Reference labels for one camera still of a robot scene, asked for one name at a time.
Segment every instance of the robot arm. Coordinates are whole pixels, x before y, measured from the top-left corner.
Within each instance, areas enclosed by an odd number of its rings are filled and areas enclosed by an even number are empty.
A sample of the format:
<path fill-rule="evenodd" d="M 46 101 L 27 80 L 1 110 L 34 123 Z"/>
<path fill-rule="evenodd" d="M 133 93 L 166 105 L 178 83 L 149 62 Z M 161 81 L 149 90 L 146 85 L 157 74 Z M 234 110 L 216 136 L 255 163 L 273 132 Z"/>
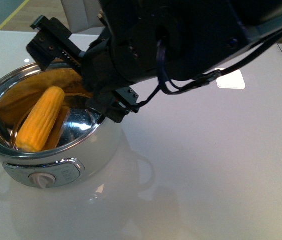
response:
<path fill-rule="evenodd" d="M 63 59 L 93 92 L 86 104 L 119 123 L 158 92 L 175 95 L 208 85 L 262 54 L 282 37 L 282 0 L 99 0 L 105 29 L 86 52 L 56 19 L 37 19 L 27 51 L 42 70 Z M 242 62 L 211 71 L 251 48 Z M 158 78 L 147 101 L 130 88 Z M 183 86 L 175 82 L 192 80 Z"/>

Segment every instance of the white knob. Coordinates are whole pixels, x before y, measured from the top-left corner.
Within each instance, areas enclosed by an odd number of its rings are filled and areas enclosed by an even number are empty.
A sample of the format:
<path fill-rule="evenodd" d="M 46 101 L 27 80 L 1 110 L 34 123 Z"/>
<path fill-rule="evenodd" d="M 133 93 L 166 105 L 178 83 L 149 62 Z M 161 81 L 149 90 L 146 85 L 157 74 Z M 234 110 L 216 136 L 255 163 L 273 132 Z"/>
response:
<path fill-rule="evenodd" d="M 44 189 L 54 184 L 55 177 L 49 173 L 36 172 L 29 175 L 29 180 L 39 189 Z"/>

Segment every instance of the white chair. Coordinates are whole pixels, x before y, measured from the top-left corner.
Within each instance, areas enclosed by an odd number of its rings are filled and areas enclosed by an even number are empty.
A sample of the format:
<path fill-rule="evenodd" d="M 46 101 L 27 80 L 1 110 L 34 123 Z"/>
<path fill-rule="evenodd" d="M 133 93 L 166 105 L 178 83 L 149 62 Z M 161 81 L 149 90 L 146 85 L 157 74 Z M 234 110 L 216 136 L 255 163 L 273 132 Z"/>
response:
<path fill-rule="evenodd" d="M 97 18 L 97 0 L 61 0 L 69 29 L 76 34 L 99 35 L 104 28 Z"/>

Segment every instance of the screw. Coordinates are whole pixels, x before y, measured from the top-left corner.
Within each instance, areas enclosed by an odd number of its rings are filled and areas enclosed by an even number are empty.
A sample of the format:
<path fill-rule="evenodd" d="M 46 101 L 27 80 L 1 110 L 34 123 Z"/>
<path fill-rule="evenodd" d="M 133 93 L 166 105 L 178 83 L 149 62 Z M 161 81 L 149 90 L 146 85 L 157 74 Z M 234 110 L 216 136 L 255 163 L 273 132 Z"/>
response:
<path fill-rule="evenodd" d="M 228 47 L 229 49 L 231 49 L 231 50 L 234 50 L 234 49 L 237 48 L 237 46 L 238 46 L 238 40 L 237 40 L 236 38 L 232 37 L 232 38 L 229 40 L 229 42 L 228 42 L 228 44 L 227 44 L 227 47 Z"/>

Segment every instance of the wire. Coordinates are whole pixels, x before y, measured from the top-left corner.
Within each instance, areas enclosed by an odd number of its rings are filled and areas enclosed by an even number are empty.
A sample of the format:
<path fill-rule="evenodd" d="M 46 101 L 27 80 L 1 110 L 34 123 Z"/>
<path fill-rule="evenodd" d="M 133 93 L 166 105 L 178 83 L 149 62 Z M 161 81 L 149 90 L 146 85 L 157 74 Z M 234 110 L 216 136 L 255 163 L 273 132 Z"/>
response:
<path fill-rule="evenodd" d="M 131 111 L 131 110 L 139 109 L 140 107 L 145 106 L 146 104 L 148 104 L 148 103 L 152 100 L 152 98 L 154 98 L 154 96 L 155 96 L 159 91 L 160 91 L 160 88 L 159 88 L 159 86 L 157 86 L 157 87 L 155 88 L 155 90 L 151 93 L 151 95 L 147 98 L 147 100 L 141 101 L 141 102 L 139 102 L 139 103 L 136 104 L 136 105 L 130 105 L 130 106 L 124 108 L 124 109 Z"/>
<path fill-rule="evenodd" d="M 210 82 L 216 80 L 218 77 L 227 75 L 232 73 L 243 66 L 249 64 L 265 51 L 267 51 L 273 44 L 275 44 L 280 38 L 282 38 L 282 30 L 275 32 L 268 36 L 266 39 L 263 39 L 263 44 L 259 46 L 254 52 L 248 55 L 243 60 L 239 61 L 238 63 L 234 64 L 231 67 L 228 67 L 224 70 L 215 70 L 207 74 L 201 74 L 192 79 L 193 81 L 188 83 L 183 87 L 179 87 L 175 85 L 172 80 L 168 77 L 166 70 L 165 70 L 165 55 L 167 49 L 167 37 L 163 37 L 157 43 L 157 54 L 156 54 L 156 66 L 157 66 L 157 78 L 158 78 L 158 86 L 160 90 L 162 90 L 167 95 L 178 95 L 185 92 L 188 92 L 193 89 L 200 88 L 202 86 L 206 86 L 210 84 Z M 170 83 L 176 91 L 170 91 L 166 85 L 166 83 Z"/>

